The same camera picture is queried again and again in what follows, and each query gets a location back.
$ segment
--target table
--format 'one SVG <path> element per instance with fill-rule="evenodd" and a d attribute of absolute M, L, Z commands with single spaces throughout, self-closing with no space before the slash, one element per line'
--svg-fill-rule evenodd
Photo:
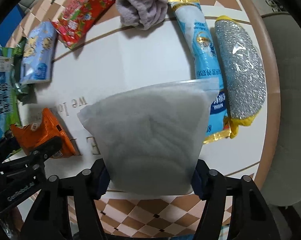
<path fill-rule="evenodd" d="M 27 36 L 41 21 L 56 20 L 68 1 L 39 1 L 20 22 L 7 46 L 14 47 L 22 35 Z M 250 127 L 240 127 L 233 140 L 204 145 L 199 158 L 227 176 L 240 178 L 248 174 L 261 187 L 276 147 L 280 116 L 279 79 L 272 45 L 250 0 L 200 1 L 213 37 L 214 22 L 220 15 L 235 19 L 247 30 L 263 59 L 267 100 Z M 58 112 L 63 127 L 78 146 L 80 156 L 46 161 L 47 176 L 74 176 L 101 157 L 94 138 L 76 116 L 86 104 L 147 85 L 191 79 L 192 68 L 190 51 L 170 14 L 157 27 L 138 31 L 123 27 L 116 7 L 112 6 L 76 49 L 70 51 L 58 42 L 52 82 L 37 84 L 34 102 L 19 105 L 23 125 L 40 119 L 44 107 Z M 95 203 L 106 233 L 132 237 L 192 234 L 204 208 L 204 202 L 194 194 L 154 199 L 113 189 L 108 189 Z M 224 224 L 230 221 L 231 205 L 232 198 L 227 197 Z M 71 197 L 68 206 L 70 220 L 76 223 Z"/>

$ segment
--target package with strawberry print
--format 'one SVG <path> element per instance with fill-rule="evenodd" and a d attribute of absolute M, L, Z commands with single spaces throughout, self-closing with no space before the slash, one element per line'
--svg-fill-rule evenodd
<path fill-rule="evenodd" d="M 116 0 L 70 0 L 53 26 L 61 40 L 73 49 L 80 38 L 92 27 L 95 20 Z"/>

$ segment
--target purple cloth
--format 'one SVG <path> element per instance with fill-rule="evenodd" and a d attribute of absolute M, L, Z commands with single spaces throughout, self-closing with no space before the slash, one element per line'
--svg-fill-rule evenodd
<path fill-rule="evenodd" d="M 148 30 L 162 22 L 167 13 L 168 0 L 116 0 L 121 23 Z"/>

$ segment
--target orange package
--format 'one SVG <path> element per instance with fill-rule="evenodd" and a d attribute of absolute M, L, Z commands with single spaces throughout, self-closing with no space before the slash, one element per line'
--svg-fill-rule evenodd
<path fill-rule="evenodd" d="M 52 158 L 68 158 L 76 155 L 76 151 L 66 132 L 60 126 L 57 118 L 48 108 L 43 109 L 42 123 L 40 125 L 33 123 L 24 127 L 18 127 L 15 124 L 10 126 L 12 134 L 17 139 L 20 147 L 26 155 L 29 152 L 43 144 L 44 142 L 58 136 L 62 139 L 62 148 Z"/>
<path fill-rule="evenodd" d="M 66 47 L 73 49 L 80 38 L 92 27 L 95 20 L 116 0 L 70 0 L 69 4 L 52 22 Z"/>

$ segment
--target metal screw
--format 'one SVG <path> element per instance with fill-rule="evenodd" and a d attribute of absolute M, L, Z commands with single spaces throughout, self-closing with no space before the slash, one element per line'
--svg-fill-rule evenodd
<path fill-rule="evenodd" d="M 82 174 L 85 175 L 85 176 L 87 176 L 91 173 L 92 173 L 92 171 L 90 169 L 85 169 L 85 170 L 82 171 Z"/>
<path fill-rule="evenodd" d="M 243 180 L 244 180 L 244 181 L 247 181 L 247 182 L 250 182 L 250 181 L 252 180 L 252 178 L 249 177 L 248 175 L 244 175 L 244 176 L 243 176 Z"/>
<path fill-rule="evenodd" d="M 218 174 L 217 170 L 209 170 L 209 174 L 212 176 L 216 176 Z"/>
<path fill-rule="evenodd" d="M 50 176 L 50 177 L 48 178 L 48 180 L 49 180 L 50 182 L 54 182 L 55 180 L 57 180 L 57 176 L 56 176 L 56 175 L 52 175 L 52 176 Z"/>
<path fill-rule="evenodd" d="M 35 164 L 34 166 L 33 166 L 33 170 L 36 170 L 36 169 L 38 169 L 39 168 L 39 164 Z"/>

